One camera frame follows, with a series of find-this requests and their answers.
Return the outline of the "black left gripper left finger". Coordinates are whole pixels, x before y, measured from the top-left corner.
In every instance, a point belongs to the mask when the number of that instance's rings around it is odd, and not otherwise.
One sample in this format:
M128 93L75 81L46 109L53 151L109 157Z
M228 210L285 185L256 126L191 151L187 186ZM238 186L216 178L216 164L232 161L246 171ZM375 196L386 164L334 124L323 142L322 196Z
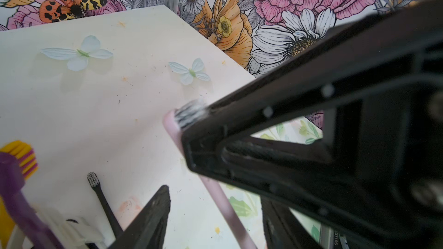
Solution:
M170 209L169 187L162 185L109 249L162 249Z

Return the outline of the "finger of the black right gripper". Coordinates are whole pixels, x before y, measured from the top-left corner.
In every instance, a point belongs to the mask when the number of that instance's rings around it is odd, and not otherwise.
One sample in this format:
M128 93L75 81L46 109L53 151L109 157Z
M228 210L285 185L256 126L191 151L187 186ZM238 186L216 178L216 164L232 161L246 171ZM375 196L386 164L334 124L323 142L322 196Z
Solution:
M189 168L352 249L443 246L443 1L340 27L209 107Z

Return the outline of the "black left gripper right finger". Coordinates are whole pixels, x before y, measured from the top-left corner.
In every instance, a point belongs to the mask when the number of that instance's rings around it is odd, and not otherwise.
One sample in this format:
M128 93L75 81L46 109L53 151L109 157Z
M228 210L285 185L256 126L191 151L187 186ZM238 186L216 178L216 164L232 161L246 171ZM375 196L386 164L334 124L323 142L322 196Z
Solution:
M268 249L321 249L287 206L260 197Z

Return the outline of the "pink toothbrush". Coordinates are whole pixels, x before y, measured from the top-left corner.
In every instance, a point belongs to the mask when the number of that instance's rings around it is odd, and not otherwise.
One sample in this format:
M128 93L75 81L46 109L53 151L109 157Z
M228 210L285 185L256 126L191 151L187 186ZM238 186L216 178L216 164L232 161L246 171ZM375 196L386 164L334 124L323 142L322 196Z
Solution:
M208 114L209 111L205 101L197 99L188 102L181 108L171 110L164 116L163 127L182 154L185 154L181 141L183 131L187 127L204 119ZM255 249L256 245L253 239L250 237L246 228L243 226L241 220L229 203L219 182L202 175L200 176L200 179L231 229L240 248Z

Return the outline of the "yellow toothbrush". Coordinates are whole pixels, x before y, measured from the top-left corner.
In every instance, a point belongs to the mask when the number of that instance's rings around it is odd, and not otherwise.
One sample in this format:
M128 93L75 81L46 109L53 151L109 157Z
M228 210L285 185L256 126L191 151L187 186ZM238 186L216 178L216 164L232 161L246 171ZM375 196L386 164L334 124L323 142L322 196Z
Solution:
M10 236L14 230L15 222L11 219L3 200L0 205L0 219L1 219L1 248L5 249L8 245Z

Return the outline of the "purple toothbrush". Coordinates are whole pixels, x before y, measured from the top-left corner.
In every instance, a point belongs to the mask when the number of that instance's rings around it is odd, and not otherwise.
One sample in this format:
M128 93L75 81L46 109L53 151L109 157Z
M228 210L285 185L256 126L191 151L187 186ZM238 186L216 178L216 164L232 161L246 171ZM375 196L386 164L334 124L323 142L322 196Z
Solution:
M16 140L1 148L1 198L11 219L36 249L61 249L60 241L42 222L22 193L26 180L38 169L34 149Z

